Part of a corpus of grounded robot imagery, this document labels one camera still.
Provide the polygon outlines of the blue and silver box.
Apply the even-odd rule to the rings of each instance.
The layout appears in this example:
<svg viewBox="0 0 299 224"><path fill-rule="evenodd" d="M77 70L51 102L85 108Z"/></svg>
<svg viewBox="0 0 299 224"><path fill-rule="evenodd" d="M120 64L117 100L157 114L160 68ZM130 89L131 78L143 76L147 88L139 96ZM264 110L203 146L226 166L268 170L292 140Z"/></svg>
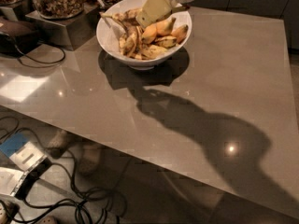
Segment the blue and silver box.
<svg viewBox="0 0 299 224"><path fill-rule="evenodd" d="M24 200L38 178L51 167L51 161L22 133L9 137L0 151L17 166L0 168L0 194Z"/></svg>

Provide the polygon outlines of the glass jar of nuts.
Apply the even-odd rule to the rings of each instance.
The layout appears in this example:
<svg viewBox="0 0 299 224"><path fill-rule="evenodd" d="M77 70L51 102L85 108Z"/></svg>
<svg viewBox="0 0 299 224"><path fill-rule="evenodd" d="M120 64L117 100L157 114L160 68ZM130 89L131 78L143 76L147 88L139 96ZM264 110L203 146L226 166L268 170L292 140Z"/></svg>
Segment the glass jar of nuts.
<svg viewBox="0 0 299 224"><path fill-rule="evenodd" d="M64 20L84 10L83 0L33 0L39 15L48 20Z"/></svg>

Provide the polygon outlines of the orange banana right edge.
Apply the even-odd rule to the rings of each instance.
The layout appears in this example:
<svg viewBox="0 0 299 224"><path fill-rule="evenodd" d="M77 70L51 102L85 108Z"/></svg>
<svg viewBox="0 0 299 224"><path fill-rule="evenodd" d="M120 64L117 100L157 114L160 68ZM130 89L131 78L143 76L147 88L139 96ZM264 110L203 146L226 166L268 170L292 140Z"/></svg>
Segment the orange banana right edge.
<svg viewBox="0 0 299 224"><path fill-rule="evenodd" d="M183 24L172 32L172 36L174 36L177 39L178 44L180 44L186 38L188 30L189 30L188 25Z"/></svg>

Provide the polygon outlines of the spotted banana bottom front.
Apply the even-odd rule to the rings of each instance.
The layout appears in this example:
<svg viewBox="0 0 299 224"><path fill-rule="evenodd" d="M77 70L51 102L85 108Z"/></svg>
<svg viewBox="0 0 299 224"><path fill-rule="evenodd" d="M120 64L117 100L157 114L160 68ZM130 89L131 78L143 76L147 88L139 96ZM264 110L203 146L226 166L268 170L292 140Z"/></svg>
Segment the spotted banana bottom front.
<svg viewBox="0 0 299 224"><path fill-rule="evenodd" d="M143 45L135 57L139 60L153 60L165 54L166 52L167 49L164 47L156 45Z"/></svg>

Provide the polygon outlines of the orange ripe banana back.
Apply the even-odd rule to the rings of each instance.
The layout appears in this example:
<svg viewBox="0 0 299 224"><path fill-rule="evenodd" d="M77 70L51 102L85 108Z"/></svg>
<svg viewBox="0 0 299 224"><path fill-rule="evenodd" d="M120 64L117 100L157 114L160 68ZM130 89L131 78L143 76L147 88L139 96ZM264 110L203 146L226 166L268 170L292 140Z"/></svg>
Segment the orange ripe banana back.
<svg viewBox="0 0 299 224"><path fill-rule="evenodd" d="M156 23L158 36L166 36L172 33L176 19L174 17Z"/></svg>

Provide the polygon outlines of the long spotted banana left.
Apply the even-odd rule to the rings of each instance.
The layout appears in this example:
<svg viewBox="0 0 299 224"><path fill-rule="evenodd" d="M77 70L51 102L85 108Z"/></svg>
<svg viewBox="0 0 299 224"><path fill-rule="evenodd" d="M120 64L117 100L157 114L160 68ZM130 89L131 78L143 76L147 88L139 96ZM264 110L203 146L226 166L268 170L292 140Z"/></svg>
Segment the long spotted banana left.
<svg viewBox="0 0 299 224"><path fill-rule="evenodd" d="M119 52L130 57L138 48L141 41L142 30L139 26L130 26L119 38Z"/></svg>

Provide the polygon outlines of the beige shoe left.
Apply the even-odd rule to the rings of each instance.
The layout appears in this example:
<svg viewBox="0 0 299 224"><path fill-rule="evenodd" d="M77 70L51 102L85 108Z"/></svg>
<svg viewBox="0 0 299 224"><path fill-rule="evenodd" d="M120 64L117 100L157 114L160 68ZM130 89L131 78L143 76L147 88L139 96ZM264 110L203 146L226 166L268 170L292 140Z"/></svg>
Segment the beige shoe left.
<svg viewBox="0 0 299 224"><path fill-rule="evenodd" d="M65 130L59 130L46 146L46 151L54 158L59 159L73 140L73 135Z"/></svg>

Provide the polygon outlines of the beige shoe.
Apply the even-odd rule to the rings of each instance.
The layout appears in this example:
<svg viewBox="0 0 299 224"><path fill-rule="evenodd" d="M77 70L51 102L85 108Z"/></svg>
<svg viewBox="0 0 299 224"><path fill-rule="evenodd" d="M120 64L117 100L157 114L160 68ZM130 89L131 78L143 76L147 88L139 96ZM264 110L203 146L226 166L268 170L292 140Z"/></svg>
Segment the beige shoe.
<svg viewBox="0 0 299 224"><path fill-rule="evenodd" d="M54 158L59 159L73 140L73 135L65 130L59 130L46 146L46 151Z"/></svg>
<svg viewBox="0 0 299 224"><path fill-rule="evenodd" d="M98 144L85 144L78 164L78 172L81 175L93 174L99 166L101 148Z"/></svg>

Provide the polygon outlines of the dark spotted banana middle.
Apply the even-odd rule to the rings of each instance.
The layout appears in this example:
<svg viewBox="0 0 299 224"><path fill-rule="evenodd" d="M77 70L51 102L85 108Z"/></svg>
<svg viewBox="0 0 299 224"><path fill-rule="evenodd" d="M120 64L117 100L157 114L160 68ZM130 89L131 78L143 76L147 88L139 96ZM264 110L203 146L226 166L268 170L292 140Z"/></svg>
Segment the dark spotted banana middle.
<svg viewBox="0 0 299 224"><path fill-rule="evenodd" d="M174 36L167 35L163 37L158 37L154 40L154 44L164 48L172 48L177 44L177 39Z"/></svg>

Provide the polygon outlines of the beige shoe right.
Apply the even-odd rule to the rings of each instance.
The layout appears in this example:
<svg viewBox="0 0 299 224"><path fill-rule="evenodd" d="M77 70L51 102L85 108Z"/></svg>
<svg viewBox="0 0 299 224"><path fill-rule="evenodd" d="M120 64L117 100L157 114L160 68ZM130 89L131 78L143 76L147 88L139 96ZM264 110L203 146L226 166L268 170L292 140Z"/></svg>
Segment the beige shoe right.
<svg viewBox="0 0 299 224"><path fill-rule="evenodd" d="M78 172L81 175L93 174L99 166L101 148L98 144L85 144L78 164Z"/></svg>

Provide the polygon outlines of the white ceramic bowl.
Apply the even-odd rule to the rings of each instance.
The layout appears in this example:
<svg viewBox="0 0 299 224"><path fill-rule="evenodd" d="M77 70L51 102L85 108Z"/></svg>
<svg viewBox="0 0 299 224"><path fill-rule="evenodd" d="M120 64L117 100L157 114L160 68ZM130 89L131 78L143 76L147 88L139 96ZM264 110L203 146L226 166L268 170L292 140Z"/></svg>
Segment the white ceramic bowl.
<svg viewBox="0 0 299 224"><path fill-rule="evenodd" d="M125 12L132 8L142 7L145 2L146 2L146 0L122 0L117 4L120 4L122 12ZM191 34L192 19L191 19L191 16L190 16L190 13L188 12L188 10L174 13L167 19L170 19L172 17L174 17L176 19L172 32L174 30L176 30L177 28L179 28L179 26L181 26L183 24L187 24L189 27L187 36L180 44L177 43L174 47L167 49L167 52L165 54L163 54L153 60L139 60L135 56L138 53L139 49L143 45L155 45L154 40L158 37L162 37L162 36L157 35L156 23L158 21L153 23L152 25L150 25L148 28L142 28L139 24L132 25L128 22L120 22L124 31L126 31L126 29L130 26L139 26L140 29L142 30L140 45L138 46L136 51L130 57L121 55L121 53L119 51L113 51L109 48L109 45L107 44L107 37L108 37L107 26L105 25L105 22L103 21L102 17L100 18L100 20L97 24L96 37L97 37L97 40L98 40L101 48L106 53L108 53L110 56L112 56L116 60L120 61L121 63L124 63L130 67L134 67L135 69L150 69L151 67L164 62L165 60L170 58L172 55L174 55L179 49L181 49L183 47L183 45L186 43L186 41L188 40L188 38Z"/></svg>

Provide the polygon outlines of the metal stand block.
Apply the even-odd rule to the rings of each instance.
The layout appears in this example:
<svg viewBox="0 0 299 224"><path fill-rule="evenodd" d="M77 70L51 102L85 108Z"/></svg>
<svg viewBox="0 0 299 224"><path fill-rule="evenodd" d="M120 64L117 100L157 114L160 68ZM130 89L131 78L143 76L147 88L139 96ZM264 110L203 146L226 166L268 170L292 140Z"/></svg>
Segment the metal stand block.
<svg viewBox="0 0 299 224"><path fill-rule="evenodd" d="M46 20L36 11L27 14L26 19L36 25L46 43L75 50L95 36L99 7L85 4L83 12L67 20Z"/></svg>

